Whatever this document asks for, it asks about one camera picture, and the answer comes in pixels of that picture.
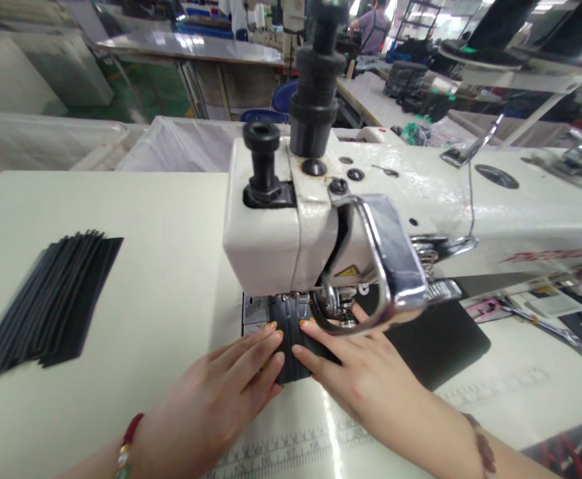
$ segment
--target industrial sewing machine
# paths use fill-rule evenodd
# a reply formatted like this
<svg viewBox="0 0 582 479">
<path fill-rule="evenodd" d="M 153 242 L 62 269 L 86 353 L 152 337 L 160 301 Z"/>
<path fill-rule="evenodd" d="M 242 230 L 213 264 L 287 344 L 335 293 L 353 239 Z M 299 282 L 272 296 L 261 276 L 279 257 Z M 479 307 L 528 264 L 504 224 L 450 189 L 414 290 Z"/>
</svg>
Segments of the industrial sewing machine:
<svg viewBox="0 0 582 479">
<path fill-rule="evenodd" d="M 297 322 L 357 334 L 457 299 L 467 279 L 474 295 L 493 277 L 512 285 L 582 264 L 582 141 L 568 152 L 480 150 L 485 138 L 449 151 L 329 141 L 345 62 L 333 47 L 347 10 L 314 4 L 290 137 L 251 123 L 233 147 L 224 248 L 245 322 L 270 320 L 260 306 L 276 296 Z M 357 323 L 353 297 L 374 283 L 376 311 Z"/>
</svg>

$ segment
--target bracelet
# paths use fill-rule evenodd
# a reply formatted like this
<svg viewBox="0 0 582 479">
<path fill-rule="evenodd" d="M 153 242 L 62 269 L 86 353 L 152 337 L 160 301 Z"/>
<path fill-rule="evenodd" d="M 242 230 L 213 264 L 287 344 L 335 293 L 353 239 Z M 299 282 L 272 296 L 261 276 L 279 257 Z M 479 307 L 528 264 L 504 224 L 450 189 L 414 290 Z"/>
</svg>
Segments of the bracelet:
<svg viewBox="0 0 582 479">
<path fill-rule="evenodd" d="M 484 479 L 497 479 L 497 470 L 495 469 L 495 454 L 490 448 L 490 443 L 486 437 L 486 432 L 482 425 L 471 415 L 462 413 L 477 434 L 477 450 L 482 458 L 484 467 Z"/>
<path fill-rule="evenodd" d="M 141 412 L 137 414 L 129 424 L 129 427 L 124 433 L 124 439 L 122 440 L 122 446 L 120 447 L 120 456 L 118 456 L 118 472 L 116 472 L 116 479 L 127 479 L 129 477 L 129 472 L 131 471 L 131 465 L 129 462 L 129 449 L 131 448 L 131 443 L 133 442 L 133 435 L 140 424 L 140 419 L 144 417 Z"/>
</svg>

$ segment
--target black leather piece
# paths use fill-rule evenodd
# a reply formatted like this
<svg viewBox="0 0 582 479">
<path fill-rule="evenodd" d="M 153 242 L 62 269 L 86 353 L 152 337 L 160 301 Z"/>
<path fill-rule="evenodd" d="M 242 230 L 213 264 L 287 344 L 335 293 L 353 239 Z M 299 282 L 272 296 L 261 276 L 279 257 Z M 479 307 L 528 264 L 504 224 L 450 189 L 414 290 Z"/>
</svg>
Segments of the black leather piece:
<svg viewBox="0 0 582 479">
<path fill-rule="evenodd" d="M 58 331 L 52 352 L 40 360 L 43 367 L 54 366 L 80 357 L 93 311 L 123 239 L 112 238 L 100 241 L 98 250 L 69 306 L 69 314 Z"/>
<path fill-rule="evenodd" d="M 91 315 L 122 238 L 87 232 L 51 244 L 0 320 L 0 373 L 80 355 Z"/>
<path fill-rule="evenodd" d="M 299 328 L 301 318 L 297 316 L 295 298 L 282 300 L 278 297 L 270 297 L 269 318 L 271 321 L 277 321 L 277 328 L 284 333 L 282 344 L 277 348 L 277 351 L 284 352 L 285 357 L 284 366 L 277 377 L 277 384 L 292 383 L 311 375 L 311 372 L 293 356 L 291 347 L 296 344 L 304 346 L 318 356 L 323 356 L 334 363 L 341 364 L 340 360 L 326 346 L 304 334 Z"/>
<path fill-rule="evenodd" d="M 377 286 L 355 297 L 372 313 L 378 301 Z M 415 377 L 433 391 L 475 363 L 490 349 L 490 340 L 459 301 L 429 306 L 421 316 L 385 333 Z"/>
<path fill-rule="evenodd" d="M 378 290 L 370 287 L 366 296 L 355 297 L 359 305 L 372 313 L 378 300 Z M 300 344 L 315 354 L 336 364 L 340 360 L 325 346 L 299 328 L 295 300 L 269 298 L 269 318 L 277 321 L 284 339 L 278 351 L 284 351 L 285 363 L 277 377 L 280 385 L 307 378 L 311 372 L 295 359 L 291 352 Z M 429 307 L 419 318 L 387 331 L 386 337 L 415 374 L 431 391 L 457 375 L 490 349 L 490 340 L 475 324 L 459 301 Z"/>
<path fill-rule="evenodd" d="M 65 276 L 62 289 L 59 291 L 45 324 L 45 328 L 37 338 L 35 352 L 30 359 L 37 359 L 41 355 L 48 355 L 55 351 L 57 337 L 61 334 L 62 324 L 73 306 L 73 299 L 86 271 L 91 267 L 93 257 L 102 243 L 102 234 L 93 235 L 86 239 L 82 248 L 76 253 L 76 259 Z"/>
</svg>

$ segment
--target measuring ruler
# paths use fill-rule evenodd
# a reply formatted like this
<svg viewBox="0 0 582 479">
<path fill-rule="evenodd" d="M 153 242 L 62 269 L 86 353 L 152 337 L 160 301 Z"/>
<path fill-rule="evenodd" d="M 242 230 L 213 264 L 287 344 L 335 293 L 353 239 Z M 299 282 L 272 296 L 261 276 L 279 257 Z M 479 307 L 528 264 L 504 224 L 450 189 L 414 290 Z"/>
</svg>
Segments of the measuring ruler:
<svg viewBox="0 0 582 479">
<path fill-rule="evenodd" d="M 541 367 L 526 367 L 445 391 L 439 396 L 456 408 L 465 408 L 474 402 L 494 399 L 548 380 L 549 375 Z M 375 438 L 348 415 L 339 416 L 330 428 L 324 423 L 233 447 L 204 477 L 262 479 L 306 466 L 333 456 L 331 437 L 337 441 L 340 452 L 376 443 Z"/>
<path fill-rule="evenodd" d="M 260 479 L 333 455 L 331 436 L 341 452 L 375 443 L 376 440 L 350 417 L 320 424 L 261 442 L 234 447 L 208 472 L 206 479 Z"/>
</svg>

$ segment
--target warning sticker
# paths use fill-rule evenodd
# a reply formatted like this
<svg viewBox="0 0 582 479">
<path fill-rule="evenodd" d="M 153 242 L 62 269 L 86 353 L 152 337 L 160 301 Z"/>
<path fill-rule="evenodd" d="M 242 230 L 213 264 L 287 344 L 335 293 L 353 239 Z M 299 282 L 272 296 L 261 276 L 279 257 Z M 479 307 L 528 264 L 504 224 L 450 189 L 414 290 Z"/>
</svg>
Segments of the warning sticker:
<svg viewBox="0 0 582 479">
<path fill-rule="evenodd" d="M 359 274 L 359 269 L 357 269 L 357 266 L 353 265 L 353 266 L 349 266 L 344 271 L 336 274 L 335 277 L 357 276 L 358 274 Z"/>
</svg>

